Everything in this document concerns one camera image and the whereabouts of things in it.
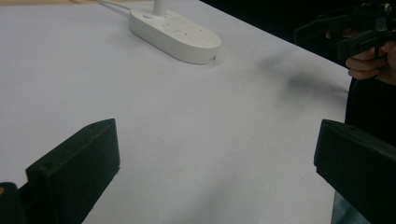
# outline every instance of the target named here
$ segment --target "socket outlet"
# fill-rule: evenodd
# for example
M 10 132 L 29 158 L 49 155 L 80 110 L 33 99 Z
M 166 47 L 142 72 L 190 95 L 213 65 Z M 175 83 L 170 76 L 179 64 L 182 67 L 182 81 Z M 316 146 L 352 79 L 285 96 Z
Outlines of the socket outlet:
M 186 63 L 209 63 L 216 59 L 221 46 L 215 33 L 170 10 L 164 16 L 157 16 L 152 7 L 134 7 L 130 11 L 129 29 Z

